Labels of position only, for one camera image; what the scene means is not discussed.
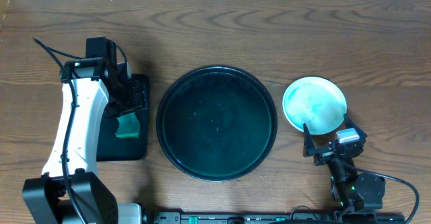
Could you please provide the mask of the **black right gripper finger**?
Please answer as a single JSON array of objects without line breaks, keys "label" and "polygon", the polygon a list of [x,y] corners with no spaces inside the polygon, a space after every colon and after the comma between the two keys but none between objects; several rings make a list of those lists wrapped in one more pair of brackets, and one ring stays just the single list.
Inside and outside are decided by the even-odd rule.
[{"label": "black right gripper finger", "polygon": [[360,139],[366,139],[368,136],[356,123],[354,123],[347,114],[343,115],[346,128],[354,128]]},{"label": "black right gripper finger", "polygon": [[306,125],[303,124],[303,132],[304,132],[304,144],[303,144],[303,152],[302,155],[304,157],[310,157],[316,154],[316,148],[312,139],[312,135]]}]

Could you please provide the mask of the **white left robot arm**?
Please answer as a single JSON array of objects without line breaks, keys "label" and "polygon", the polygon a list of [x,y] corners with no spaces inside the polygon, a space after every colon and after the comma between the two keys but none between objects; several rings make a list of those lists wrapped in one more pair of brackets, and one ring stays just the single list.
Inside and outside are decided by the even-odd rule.
[{"label": "white left robot arm", "polygon": [[57,136],[39,178],[22,196],[37,223],[142,223],[137,203],[119,203],[97,174],[100,161],[142,159],[150,82],[104,57],[65,63]]}]

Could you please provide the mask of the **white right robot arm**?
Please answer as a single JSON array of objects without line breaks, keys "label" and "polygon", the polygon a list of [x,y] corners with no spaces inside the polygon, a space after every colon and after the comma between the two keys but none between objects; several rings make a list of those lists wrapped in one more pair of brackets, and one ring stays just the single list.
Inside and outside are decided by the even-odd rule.
[{"label": "white right robot arm", "polygon": [[343,116],[346,129],[336,132],[336,139],[327,147],[317,148],[307,124],[303,124],[303,156],[312,157],[316,166],[326,165],[331,174],[331,193],[340,202],[340,209],[332,218],[345,223],[357,215],[363,219],[375,215],[383,207],[385,179],[357,170],[353,158],[364,150],[367,134],[347,115]]}]

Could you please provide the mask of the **green sponge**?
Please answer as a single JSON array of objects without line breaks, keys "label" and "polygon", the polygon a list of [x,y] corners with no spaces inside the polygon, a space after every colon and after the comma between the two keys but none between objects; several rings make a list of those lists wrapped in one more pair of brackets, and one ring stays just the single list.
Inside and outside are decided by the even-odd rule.
[{"label": "green sponge", "polygon": [[134,112],[122,115],[117,118],[119,122],[115,133],[117,138],[128,139],[138,138],[140,134],[140,122]]}]

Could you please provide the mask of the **white plate green stain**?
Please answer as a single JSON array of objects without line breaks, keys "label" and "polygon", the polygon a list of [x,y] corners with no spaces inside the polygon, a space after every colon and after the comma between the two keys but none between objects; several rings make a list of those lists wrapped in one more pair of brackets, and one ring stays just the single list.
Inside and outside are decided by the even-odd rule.
[{"label": "white plate green stain", "polygon": [[312,135],[325,135],[343,123],[347,101],[343,92],[322,77],[303,77],[292,82],[284,92],[282,110],[297,130],[308,129]]}]

